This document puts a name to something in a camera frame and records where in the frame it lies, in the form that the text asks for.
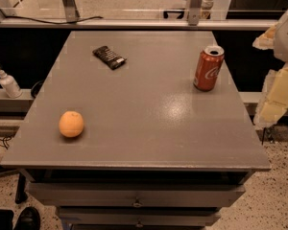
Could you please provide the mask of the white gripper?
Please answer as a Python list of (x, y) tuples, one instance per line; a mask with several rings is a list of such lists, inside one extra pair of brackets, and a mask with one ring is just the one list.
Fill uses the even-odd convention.
[[(257, 37), (252, 46), (259, 50), (274, 49), (274, 56), (288, 62), (288, 10), (277, 25)], [(264, 80), (261, 97), (255, 110), (256, 129), (275, 125), (288, 110), (288, 63), (278, 70), (270, 70)]]

